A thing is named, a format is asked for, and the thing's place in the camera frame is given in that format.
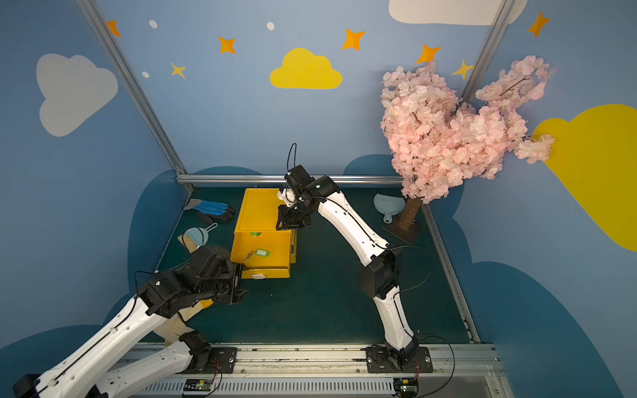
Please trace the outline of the yellow drawer cabinet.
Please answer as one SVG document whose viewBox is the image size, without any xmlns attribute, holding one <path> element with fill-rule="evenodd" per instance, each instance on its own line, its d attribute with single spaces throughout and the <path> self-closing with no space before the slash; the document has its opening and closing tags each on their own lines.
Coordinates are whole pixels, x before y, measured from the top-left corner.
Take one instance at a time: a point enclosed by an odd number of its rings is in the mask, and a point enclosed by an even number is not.
<svg viewBox="0 0 637 398">
<path fill-rule="evenodd" d="M 237 218 L 236 232 L 281 232 L 275 229 L 278 206 L 277 188 L 248 188 Z"/>
</svg>

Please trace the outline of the yellow top drawer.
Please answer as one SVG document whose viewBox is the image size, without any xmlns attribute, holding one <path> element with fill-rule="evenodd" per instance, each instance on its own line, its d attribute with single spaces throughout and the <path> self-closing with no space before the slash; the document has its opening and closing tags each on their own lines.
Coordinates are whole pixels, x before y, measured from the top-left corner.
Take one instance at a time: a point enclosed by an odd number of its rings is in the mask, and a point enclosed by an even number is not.
<svg viewBox="0 0 637 398">
<path fill-rule="evenodd" d="M 297 233 L 236 232 L 231 261 L 242 265 L 244 280 L 288 279 L 296 262 Z"/>
</svg>

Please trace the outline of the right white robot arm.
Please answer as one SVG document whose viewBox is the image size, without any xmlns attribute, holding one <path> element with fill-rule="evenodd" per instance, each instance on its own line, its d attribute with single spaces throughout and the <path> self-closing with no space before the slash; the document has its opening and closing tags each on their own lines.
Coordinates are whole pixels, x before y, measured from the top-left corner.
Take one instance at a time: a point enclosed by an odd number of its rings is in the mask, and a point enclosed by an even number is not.
<svg viewBox="0 0 637 398">
<path fill-rule="evenodd" d="M 358 215 L 330 177 L 314 178 L 295 167 L 285 174 L 285 182 L 287 187 L 277 194 L 284 203 L 278 207 L 276 229 L 307 227 L 315 213 L 336 228 L 363 266 L 357 282 L 377 307 L 388 355 L 396 366 L 405 366 L 416 355 L 419 343 L 401 301 L 396 249 Z"/>
</svg>

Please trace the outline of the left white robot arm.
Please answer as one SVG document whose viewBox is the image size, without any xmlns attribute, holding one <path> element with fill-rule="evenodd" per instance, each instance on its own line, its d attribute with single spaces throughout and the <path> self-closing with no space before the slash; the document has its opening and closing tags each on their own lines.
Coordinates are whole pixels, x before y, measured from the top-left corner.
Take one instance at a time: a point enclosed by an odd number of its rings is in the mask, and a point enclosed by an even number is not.
<svg viewBox="0 0 637 398">
<path fill-rule="evenodd" d="M 197 331 L 184 333 L 161 352 L 129 366 L 114 365 L 140 340 L 187 308 L 205 300 L 242 300 L 243 265 L 216 245 L 199 247 L 174 268 L 156 271 L 124 308 L 74 353 L 42 374 L 26 374 L 13 386 L 16 397 L 130 397 L 183 371 L 221 369 L 210 343 Z"/>
</svg>

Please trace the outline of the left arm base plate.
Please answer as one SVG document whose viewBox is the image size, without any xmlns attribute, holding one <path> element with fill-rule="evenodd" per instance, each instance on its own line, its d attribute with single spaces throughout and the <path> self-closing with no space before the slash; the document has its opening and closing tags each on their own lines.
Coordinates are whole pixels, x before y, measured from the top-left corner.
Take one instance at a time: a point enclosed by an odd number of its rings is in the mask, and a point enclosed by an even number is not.
<svg viewBox="0 0 637 398">
<path fill-rule="evenodd" d="M 182 374 L 232 374 L 237 362 L 238 349 L 233 347 L 203 348 L 192 354 L 190 364 L 181 371 Z"/>
</svg>

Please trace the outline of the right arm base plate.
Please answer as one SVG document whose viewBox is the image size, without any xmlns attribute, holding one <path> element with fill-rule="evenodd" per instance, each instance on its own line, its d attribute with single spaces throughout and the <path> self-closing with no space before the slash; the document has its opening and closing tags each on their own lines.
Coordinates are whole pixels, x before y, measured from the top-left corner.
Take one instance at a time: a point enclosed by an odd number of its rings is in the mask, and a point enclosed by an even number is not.
<svg viewBox="0 0 637 398">
<path fill-rule="evenodd" d="M 433 373 L 433 360 L 428 348 L 420 346 L 408 361 L 399 358 L 384 345 L 371 345 L 364 349 L 368 373 Z"/>
</svg>

